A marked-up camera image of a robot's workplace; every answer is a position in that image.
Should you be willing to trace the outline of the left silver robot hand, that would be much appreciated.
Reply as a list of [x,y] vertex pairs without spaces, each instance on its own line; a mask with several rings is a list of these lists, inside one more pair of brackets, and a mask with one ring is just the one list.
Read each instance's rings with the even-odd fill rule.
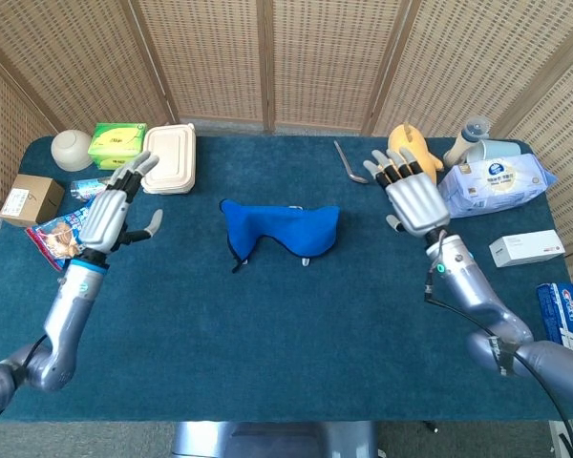
[[163,218],[161,209],[142,230],[128,232],[126,217],[142,179],[158,163],[159,157],[146,151],[113,172],[105,190],[95,197],[79,233],[86,249],[108,255],[121,244],[150,239],[157,233]]

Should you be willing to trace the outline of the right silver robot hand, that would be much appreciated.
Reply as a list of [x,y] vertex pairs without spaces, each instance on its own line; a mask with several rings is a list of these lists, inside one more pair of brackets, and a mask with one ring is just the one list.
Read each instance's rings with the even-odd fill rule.
[[393,226],[417,238],[446,230],[450,213],[432,179],[414,154],[405,147],[398,152],[377,149],[373,160],[363,162],[393,207]]

